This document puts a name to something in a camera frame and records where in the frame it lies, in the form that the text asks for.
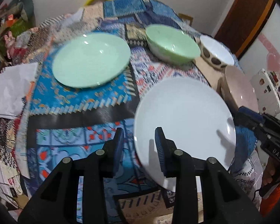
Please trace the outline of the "operator's right hand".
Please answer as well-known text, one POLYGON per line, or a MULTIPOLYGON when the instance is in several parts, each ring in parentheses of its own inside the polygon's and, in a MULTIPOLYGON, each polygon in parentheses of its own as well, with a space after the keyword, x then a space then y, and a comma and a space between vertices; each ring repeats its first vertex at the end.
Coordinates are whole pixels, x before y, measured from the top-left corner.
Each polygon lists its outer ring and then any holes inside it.
POLYGON ((279 169, 280 164, 274 158, 269 157, 262 176, 262 186, 271 183, 274 174, 279 171, 279 169))

